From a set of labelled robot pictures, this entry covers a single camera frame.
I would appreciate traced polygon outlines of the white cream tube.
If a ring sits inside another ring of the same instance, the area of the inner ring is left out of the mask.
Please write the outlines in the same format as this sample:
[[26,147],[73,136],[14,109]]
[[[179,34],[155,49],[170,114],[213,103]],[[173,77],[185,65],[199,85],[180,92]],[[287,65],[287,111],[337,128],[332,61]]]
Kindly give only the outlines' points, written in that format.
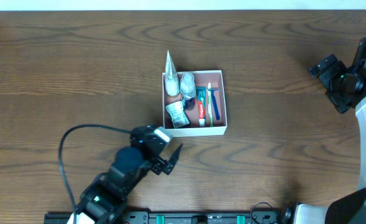
[[180,93],[180,82],[178,79],[178,74],[169,51],[167,51],[167,59],[165,62],[164,81],[165,90],[169,96],[177,96]]

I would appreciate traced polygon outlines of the Colgate toothpaste tube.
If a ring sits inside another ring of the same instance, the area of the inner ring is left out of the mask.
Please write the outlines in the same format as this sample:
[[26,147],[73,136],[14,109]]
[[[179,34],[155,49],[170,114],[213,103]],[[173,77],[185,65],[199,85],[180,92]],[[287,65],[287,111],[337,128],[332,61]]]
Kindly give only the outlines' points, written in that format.
[[206,89],[203,86],[196,87],[196,96],[198,100],[198,121],[201,128],[205,127],[206,112],[205,112],[205,96]]

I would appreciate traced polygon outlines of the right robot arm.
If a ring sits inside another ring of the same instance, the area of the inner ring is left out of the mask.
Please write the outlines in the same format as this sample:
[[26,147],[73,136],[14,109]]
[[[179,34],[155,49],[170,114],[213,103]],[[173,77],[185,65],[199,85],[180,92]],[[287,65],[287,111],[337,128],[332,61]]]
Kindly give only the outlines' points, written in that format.
[[239,215],[238,223],[366,223],[366,37],[361,39],[354,60],[346,67],[334,55],[329,55],[309,69],[317,78],[326,95],[339,113],[350,108],[360,128],[360,176],[356,192],[345,196],[328,207],[296,203],[286,209],[280,218],[268,218],[274,210],[249,217]]

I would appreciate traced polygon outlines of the blue disposable razor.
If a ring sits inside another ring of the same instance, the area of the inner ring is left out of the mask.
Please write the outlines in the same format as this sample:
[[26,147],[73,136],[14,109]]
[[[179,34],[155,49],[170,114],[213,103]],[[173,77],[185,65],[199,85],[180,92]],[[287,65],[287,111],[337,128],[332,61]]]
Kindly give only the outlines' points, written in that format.
[[208,93],[210,94],[210,99],[211,99],[211,104],[213,105],[214,114],[216,116],[216,119],[220,120],[221,117],[220,117],[220,114],[219,114],[216,97],[214,95],[214,92],[218,91],[218,90],[219,90],[218,88],[208,88]]

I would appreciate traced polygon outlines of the clear bottle blue liquid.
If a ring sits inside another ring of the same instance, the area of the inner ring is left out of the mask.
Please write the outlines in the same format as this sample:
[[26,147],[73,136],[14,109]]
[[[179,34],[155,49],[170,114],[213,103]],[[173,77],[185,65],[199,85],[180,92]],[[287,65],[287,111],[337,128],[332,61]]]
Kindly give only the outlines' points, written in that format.
[[180,93],[184,109],[189,111],[194,108],[196,98],[196,85],[192,73],[184,73],[180,79]]

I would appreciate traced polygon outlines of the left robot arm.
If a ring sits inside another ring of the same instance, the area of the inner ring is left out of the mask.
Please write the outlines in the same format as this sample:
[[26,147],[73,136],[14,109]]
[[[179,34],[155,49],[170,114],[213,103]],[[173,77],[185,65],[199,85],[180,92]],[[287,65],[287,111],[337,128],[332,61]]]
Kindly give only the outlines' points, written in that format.
[[[62,151],[66,137],[80,128],[100,128],[129,134],[130,146],[117,151],[107,172],[95,177],[75,202],[63,167]],[[68,223],[123,223],[127,198],[134,187],[150,172],[169,175],[178,162],[182,146],[178,146],[169,160],[160,157],[173,136],[163,127],[141,126],[131,131],[100,124],[82,124],[69,129],[58,148],[60,175],[71,199],[73,213]]]

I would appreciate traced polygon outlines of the green white toothbrush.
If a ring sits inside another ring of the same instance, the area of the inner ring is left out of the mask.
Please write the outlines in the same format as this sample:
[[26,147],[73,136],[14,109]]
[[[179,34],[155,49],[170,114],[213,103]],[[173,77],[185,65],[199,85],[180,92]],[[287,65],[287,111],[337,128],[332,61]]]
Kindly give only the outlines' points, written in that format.
[[211,82],[208,83],[207,94],[208,94],[208,115],[209,115],[209,126],[213,127],[213,112],[212,112],[212,99],[211,99]]

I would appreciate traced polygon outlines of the green white sachet packet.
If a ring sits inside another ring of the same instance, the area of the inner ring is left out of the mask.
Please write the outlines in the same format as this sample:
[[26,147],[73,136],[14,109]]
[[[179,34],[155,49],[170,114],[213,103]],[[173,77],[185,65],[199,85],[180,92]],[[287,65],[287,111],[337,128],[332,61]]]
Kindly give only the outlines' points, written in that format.
[[168,117],[172,121],[174,129],[188,128],[190,121],[185,113],[184,105],[182,101],[176,101],[165,107]]

